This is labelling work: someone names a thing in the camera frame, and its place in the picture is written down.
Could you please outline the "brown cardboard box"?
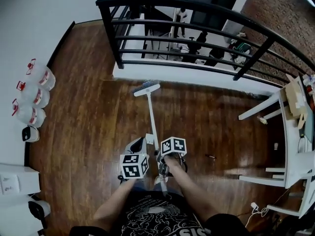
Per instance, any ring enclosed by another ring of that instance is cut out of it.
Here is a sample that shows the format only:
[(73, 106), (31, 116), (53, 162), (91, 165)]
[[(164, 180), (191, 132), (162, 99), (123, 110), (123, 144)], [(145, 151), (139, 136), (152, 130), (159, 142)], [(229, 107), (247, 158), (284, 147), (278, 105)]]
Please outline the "brown cardboard box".
[(291, 75), (286, 74), (289, 83), (284, 87), (289, 109), (294, 119), (299, 119), (298, 129), (302, 129), (308, 113), (306, 108), (306, 98), (303, 95), (302, 87), (299, 83), (299, 77), (293, 78)]

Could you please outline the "grey tablet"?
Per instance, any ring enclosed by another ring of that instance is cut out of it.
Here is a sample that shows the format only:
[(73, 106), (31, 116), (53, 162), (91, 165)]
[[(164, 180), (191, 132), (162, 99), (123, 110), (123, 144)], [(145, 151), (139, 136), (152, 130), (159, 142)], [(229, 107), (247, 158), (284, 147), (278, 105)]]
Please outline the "grey tablet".
[(304, 135), (310, 143), (313, 142), (314, 137), (314, 114), (310, 111), (304, 124)]

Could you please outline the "white broom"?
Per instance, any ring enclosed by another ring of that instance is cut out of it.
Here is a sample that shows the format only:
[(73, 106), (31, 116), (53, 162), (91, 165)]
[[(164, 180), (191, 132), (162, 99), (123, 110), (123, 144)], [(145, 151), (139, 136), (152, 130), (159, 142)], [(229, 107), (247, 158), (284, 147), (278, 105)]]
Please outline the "white broom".
[[(148, 106), (149, 106), (149, 114), (150, 114), (150, 121), (151, 121), (151, 128), (152, 128), (152, 134), (154, 135), (154, 140), (155, 143), (153, 144), (155, 147), (155, 151), (159, 151), (160, 147), (159, 147), (159, 143), (158, 143), (158, 136), (157, 136), (157, 130), (156, 130), (156, 124), (155, 124), (155, 118), (154, 118), (154, 112), (153, 112), (153, 106), (152, 106), (152, 100), (151, 100), (151, 94), (158, 90), (160, 88), (160, 84), (159, 81), (146, 81), (144, 82), (141, 86), (135, 88), (132, 91), (132, 94), (135, 97), (139, 97), (139, 96), (143, 96), (145, 95), (148, 99)], [(161, 179), (161, 187), (162, 187), (162, 193), (163, 195), (170, 199), (171, 196), (168, 194), (167, 192), (167, 186), (166, 186), (166, 177), (161, 177), (159, 175), (160, 179)]]

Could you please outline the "clear water jug red cap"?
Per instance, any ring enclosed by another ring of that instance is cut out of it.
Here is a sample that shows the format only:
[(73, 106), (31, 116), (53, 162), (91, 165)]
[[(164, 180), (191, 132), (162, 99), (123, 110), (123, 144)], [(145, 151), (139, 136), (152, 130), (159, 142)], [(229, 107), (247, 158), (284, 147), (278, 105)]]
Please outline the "clear water jug red cap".
[(56, 77), (46, 65), (36, 61), (36, 59), (32, 59), (27, 67), (27, 80), (38, 84), (47, 91), (51, 91), (54, 88)]
[(13, 113), (20, 122), (35, 127), (40, 128), (46, 118), (46, 113), (41, 108), (33, 107), (28, 103), (18, 103), (17, 99), (12, 102)]
[(19, 81), (16, 89), (20, 92), (21, 103), (28, 103), (36, 108), (45, 108), (49, 104), (50, 93), (33, 82)]

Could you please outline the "small white bin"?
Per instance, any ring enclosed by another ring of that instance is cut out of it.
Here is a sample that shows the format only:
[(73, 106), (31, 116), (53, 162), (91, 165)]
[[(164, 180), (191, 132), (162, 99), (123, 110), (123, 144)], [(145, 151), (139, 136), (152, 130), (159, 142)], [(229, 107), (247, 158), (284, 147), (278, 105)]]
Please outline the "small white bin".
[(27, 126), (22, 130), (23, 142), (34, 143), (40, 139), (40, 134), (37, 128)]

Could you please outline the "black office chair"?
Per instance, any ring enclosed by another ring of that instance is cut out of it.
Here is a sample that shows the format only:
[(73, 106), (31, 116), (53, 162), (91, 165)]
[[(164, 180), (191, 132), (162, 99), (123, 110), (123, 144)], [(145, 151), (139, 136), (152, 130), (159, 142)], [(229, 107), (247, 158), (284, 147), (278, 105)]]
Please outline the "black office chair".
[[(196, 39), (196, 42), (200, 42), (200, 43), (205, 43), (206, 42), (206, 36), (207, 36), (207, 32), (203, 31), (199, 37)], [(201, 45), (200, 44), (188, 44), (188, 48), (189, 48), (189, 54), (192, 55), (196, 55), (198, 50), (201, 49)], [(195, 61), (197, 60), (197, 58), (194, 57), (183, 57), (182, 62), (189, 62), (189, 63), (195, 63)]]

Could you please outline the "green white bag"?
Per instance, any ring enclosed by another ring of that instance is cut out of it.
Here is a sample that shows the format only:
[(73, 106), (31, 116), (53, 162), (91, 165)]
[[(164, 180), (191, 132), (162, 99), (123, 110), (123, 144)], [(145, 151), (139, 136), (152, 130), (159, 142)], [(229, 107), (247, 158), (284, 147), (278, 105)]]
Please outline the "green white bag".
[[(238, 51), (238, 52), (241, 52), (241, 53), (249, 55), (250, 52), (251, 52), (252, 47), (251, 47), (251, 45), (249, 45), (247, 43), (236, 41), (236, 42), (233, 43), (232, 49), (235, 50), (235, 51)], [(244, 56), (233, 54), (232, 55), (232, 60), (234, 62), (236, 62), (236, 63), (245, 63), (247, 58), (244, 57)]]

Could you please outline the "grey bin with black bag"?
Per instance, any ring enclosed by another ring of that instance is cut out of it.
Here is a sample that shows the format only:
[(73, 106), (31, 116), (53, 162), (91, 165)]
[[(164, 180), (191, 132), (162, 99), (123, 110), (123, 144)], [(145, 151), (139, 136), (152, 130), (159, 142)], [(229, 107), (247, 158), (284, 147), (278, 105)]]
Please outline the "grey bin with black bag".
[(50, 204), (43, 200), (28, 201), (28, 206), (31, 214), (42, 223), (43, 229), (47, 229), (46, 217), (51, 213)]

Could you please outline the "white table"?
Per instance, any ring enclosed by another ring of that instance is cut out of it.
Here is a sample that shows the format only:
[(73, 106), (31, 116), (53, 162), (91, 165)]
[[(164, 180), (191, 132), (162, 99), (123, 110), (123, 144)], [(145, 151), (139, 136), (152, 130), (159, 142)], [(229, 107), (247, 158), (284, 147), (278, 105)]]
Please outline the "white table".
[(265, 115), (263, 118), (268, 120), (277, 115), (282, 116), (285, 166), (282, 168), (266, 168), (266, 172), (274, 173), (271, 178), (240, 175), (239, 180), (268, 186), (284, 187), (286, 189), (289, 189), (299, 180), (305, 180), (306, 187), (298, 211), (281, 208), (275, 205), (267, 205), (269, 210), (301, 218), (315, 203), (315, 179), (312, 179), (312, 177), (315, 176), (315, 149), (313, 149), (313, 138), (311, 136), (306, 136), (304, 139), (300, 137), (298, 120), (289, 116), (290, 107), (289, 105), (285, 106), (285, 103), (289, 104), (293, 102), (290, 98), (294, 90), (287, 90), (290, 85), (293, 85), (294, 89), (299, 89), (296, 92), (299, 110), (303, 107), (307, 110), (310, 109), (306, 102), (304, 89), (302, 88), (303, 83), (299, 77), (295, 79), (290, 75), (287, 75), (287, 77), (290, 80), (289, 84), (273, 93), (267, 100), (238, 116), (238, 120), (244, 120), (268, 108), (274, 103), (279, 104), (280, 108), (278, 110)]

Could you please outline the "person's right forearm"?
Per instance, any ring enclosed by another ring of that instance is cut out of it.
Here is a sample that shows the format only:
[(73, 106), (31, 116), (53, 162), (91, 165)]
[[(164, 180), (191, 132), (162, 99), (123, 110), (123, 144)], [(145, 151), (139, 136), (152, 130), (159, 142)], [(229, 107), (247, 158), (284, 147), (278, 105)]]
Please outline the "person's right forearm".
[(180, 166), (170, 166), (169, 169), (187, 203), (202, 222), (219, 214), (218, 205), (210, 194), (198, 186)]

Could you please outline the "person's black printed t-shirt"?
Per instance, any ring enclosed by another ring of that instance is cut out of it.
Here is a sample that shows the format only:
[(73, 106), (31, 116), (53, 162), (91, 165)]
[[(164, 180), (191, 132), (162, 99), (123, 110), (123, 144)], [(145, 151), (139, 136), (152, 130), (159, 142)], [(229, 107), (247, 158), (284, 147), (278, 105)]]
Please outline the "person's black printed t-shirt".
[(251, 236), (240, 219), (217, 214), (200, 222), (184, 197), (158, 191), (132, 191), (110, 231), (76, 226), (69, 236)]

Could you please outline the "white water dispenser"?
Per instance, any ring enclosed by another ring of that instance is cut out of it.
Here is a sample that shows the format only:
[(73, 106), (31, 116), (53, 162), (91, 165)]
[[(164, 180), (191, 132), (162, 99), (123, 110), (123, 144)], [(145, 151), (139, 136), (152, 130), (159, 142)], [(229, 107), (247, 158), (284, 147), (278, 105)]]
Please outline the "white water dispenser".
[(18, 196), (39, 192), (38, 171), (25, 166), (0, 164), (0, 195)]

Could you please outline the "person's right hand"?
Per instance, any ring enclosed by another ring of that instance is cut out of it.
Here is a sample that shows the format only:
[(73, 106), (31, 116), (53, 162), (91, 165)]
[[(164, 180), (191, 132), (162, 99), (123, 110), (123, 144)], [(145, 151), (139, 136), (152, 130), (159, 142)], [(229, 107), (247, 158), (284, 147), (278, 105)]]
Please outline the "person's right hand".
[(163, 159), (172, 175), (176, 175), (177, 173), (185, 173), (185, 170), (176, 158), (166, 155)]

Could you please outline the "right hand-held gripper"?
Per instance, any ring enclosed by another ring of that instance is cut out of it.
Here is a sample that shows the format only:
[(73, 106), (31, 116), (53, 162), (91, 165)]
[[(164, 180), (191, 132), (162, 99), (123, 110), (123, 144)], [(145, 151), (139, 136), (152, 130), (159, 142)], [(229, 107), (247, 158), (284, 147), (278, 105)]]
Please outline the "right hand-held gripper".
[(185, 172), (188, 167), (185, 161), (187, 154), (186, 140), (183, 138), (170, 137), (160, 143), (160, 150), (155, 151), (156, 161), (158, 164), (158, 173), (161, 177), (172, 177), (169, 168), (164, 161), (166, 155), (178, 159), (180, 165), (184, 168)]

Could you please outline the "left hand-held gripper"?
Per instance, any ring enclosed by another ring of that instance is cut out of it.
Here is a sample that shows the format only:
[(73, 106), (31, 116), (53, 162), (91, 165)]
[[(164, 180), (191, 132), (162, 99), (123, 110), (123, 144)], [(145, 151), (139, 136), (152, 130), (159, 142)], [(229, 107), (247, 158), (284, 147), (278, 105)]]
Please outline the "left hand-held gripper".
[(141, 179), (149, 169), (147, 142), (137, 138), (125, 148), (126, 154), (120, 155), (120, 167), (124, 179)]

